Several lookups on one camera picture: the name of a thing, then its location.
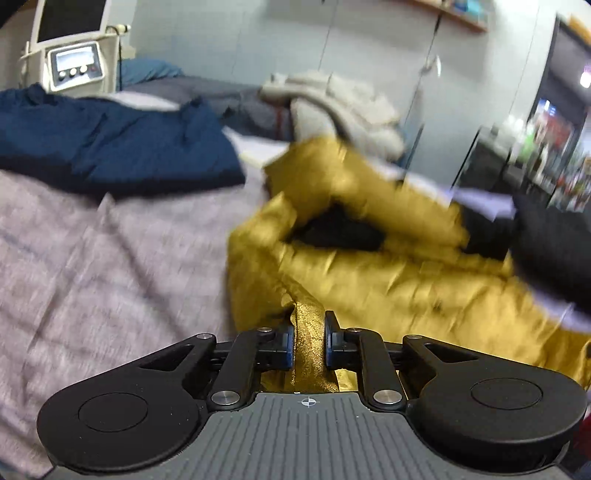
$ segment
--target navy blue garment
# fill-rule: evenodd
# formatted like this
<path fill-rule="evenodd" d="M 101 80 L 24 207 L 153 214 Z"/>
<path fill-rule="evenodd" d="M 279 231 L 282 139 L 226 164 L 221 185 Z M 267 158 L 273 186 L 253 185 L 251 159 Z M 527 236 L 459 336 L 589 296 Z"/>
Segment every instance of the navy blue garment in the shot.
<path fill-rule="evenodd" d="M 245 182 L 232 144 L 200 99 L 176 112 L 140 111 L 49 95 L 40 85 L 0 92 L 0 168 L 98 199 Z"/>

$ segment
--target bed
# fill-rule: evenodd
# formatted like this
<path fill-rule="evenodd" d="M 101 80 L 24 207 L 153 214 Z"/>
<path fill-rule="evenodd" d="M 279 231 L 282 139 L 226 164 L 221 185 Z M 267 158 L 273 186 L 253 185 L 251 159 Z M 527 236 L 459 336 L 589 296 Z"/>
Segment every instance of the bed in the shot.
<path fill-rule="evenodd" d="M 256 105 L 252 92 L 179 77 L 140 84 L 116 98 L 137 108 L 174 109 L 209 95 L 219 101 L 214 110 L 224 122 L 230 104 L 250 98 Z M 30 477 L 47 472 L 51 465 L 35 420 L 61 388 L 198 332 L 232 338 L 226 240 L 267 199 L 261 167 L 288 148 L 287 141 L 273 140 L 276 116 L 266 124 L 265 115 L 253 114 L 269 113 L 267 106 L 246 114 L 241 108 L 235 108 L 242 114 L 234 124 L 226 122 L 236 129 L 226 126 L 224 133 L 243 162 L 244 187 L 158 200 L 107 196 L 97 207 L 0 171 L 0 336 L 10 339 L 0 345 L 0 461 Z M 514 214 L 508 196 L 442 189 L 396 166 L 370 162 L 440 202 L 454 199 L 489 218 Z M 591 333 L 590 319 L 574 305 L 542 289 L 535 295 L 563 325 Z"/>

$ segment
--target metal screw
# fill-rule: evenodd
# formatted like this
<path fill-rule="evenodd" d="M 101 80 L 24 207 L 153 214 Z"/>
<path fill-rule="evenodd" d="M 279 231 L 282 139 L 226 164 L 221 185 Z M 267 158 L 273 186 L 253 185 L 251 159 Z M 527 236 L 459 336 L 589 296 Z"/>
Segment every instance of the metal screw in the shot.
<path fill-rule="evenodd" d="M 240 400 L 240 395 L 232 390 L 222 390 L 212 395 L 212 402 L 218 405 L 234 405 Z"/>
<path fill-rule="evenodd" d="M 402 395 L 395 390 L 380 390 L 374 393 L 374 400 L 382 405 L 394 405 L 402 400 Z"/>

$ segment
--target shiny gold cloth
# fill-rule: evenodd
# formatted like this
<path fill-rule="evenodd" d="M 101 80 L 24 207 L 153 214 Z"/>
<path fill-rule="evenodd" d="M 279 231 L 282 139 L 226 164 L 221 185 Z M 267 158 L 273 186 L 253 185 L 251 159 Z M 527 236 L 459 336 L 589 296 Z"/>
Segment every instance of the shiny gold cloth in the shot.
<path fill-rule="evenodd" d="M 287 391 L 356 388 L 323 365 L 324 311 L 341 327 L 400 342 L 420 334 L 560 371 L 587 387 L 590 336 L 568 332 L 534 304 L 504 262 L 461 252 L 460 209 L 380 177 L 353 150 L 318 138 L 293 145 L 265 169 L 272 199 L 229 240 L 232 314 L 238 330 L 295 327 L 295 367 L 265 380 Z M 320 249 L 286 239 L 332 203 L 386 234 L 379 252 Z"/>

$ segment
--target white machine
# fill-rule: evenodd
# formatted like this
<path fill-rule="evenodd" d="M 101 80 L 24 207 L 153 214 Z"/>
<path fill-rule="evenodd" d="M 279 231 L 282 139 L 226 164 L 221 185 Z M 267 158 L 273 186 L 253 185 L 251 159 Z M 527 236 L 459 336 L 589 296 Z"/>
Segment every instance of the white machine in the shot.
<path fill-rule="evenodd" d="M 71 97 L 114 92 L 120 36 L 130 27 L 107 27 L 110 9 L 111 0 L 39 0 L 20 85 Z"/>

